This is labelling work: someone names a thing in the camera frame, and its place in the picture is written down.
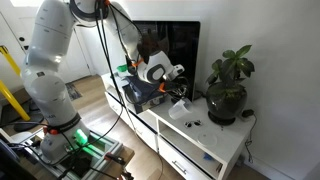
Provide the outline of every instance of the electronic equipment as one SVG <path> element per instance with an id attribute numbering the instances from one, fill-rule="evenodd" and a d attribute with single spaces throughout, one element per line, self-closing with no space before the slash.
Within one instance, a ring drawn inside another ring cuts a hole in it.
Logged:
<path id="1" fill-rule="evenodd" d="M 195 73 L 197 64 L 200 22 L 168 20 L 134 20 L 142 33 L 138 50 L 145 61 L 155 51 L 163 51 L 171 64 L 181 64 L 184 72 L 179 77 L 186 77 L 189 83 L 188 99 L 194 99 Z"/>

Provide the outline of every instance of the white wall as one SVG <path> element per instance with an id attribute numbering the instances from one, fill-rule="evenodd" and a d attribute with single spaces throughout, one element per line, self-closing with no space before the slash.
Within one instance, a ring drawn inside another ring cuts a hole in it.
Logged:
<path id="1" fill-rule="evenodd" d="M 260 163 L 254 167 L 271 179 L 303 179 L 320 162 L 320 1 L 119 2 L 135 20 L 200 20 L 196 80 L 203 91 L 211 63 L 224 50 L 252 44 L 247 57 L 256 72 L 244 85 L 247 108 L 258 117 L 250 149 Z"/>
<path id="2" fill-rule="evenodd" d="M 0 13 L 0 45 L 4 45 L 9 50 L 10 55 L 15 60 L 17 65 L 21 67 L 24 52 L 21 50 L 18 42 L 13 36 L 10 28 Z M 0 53 L 0 79 L 7 86 L 11 92 L 15 92 L 22 88 L 22 81 L 19 76 L 15 74 L 8 61 L 5 59 L 3 54 Z"/>

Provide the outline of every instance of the box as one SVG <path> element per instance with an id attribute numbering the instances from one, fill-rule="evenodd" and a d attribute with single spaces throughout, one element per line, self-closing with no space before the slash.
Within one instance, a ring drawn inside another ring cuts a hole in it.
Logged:
<path id="1" fill-rule="evenodd" d="M 137 90 L 137 86 L 130 86 L 130 83 L 128 85 L 125 85 L 122 87 L 126 100 L 129 102 L 129 104 L 132 104 L 131 110 L 134 110 L 136 114 L 139 114 L 147 109 L 150 109 L 154 106 L 157 106 L 164 102 L 165 96 L 164 93 L 159 92 L 154 86 L 150 89 L 149 87 L 140 87 L 143 89 L 143 91 Z"/>

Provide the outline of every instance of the green light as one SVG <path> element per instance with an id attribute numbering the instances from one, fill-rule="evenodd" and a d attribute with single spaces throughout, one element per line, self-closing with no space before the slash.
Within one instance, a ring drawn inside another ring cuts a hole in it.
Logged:
<path id="1" fill-rule="evenodd" d="M 74 134 L 76 141 L 81 145 L 85 145 L 88 142 L 88 137 L 84 134 L 81 129 L 77 129 L 76 133 Z"/>

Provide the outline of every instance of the white tv stand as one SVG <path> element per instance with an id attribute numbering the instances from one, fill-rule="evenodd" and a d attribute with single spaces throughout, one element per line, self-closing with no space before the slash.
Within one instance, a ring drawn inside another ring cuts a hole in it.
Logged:
<path id="1" fill-rule="evenodd" d="M 101 77 L 109 105 L 119 115 L 121 104 L 110 73 Z M 123 96 L 121 87 L 128 83 L 118 77 L 116 81 Z M 185 179 L 226 179 L 244 147 L 254 118 L 245 122 L 236 119 L 232 125 L 222 128 L 208 118 L 204 98 L 193 102 L 195 109 L 191 115 L 177 120 L 168 114 L 172 105 L 167 98 L 164 103 L 136 114 L 133 105 L 125 102 L 129 115 L 123 110 L 121 118 Z M 201 120 L 203 125 L 184 126 L 185 122 L 195 120 Z M 205 153 L 214 160 L 204 159 Z"/>

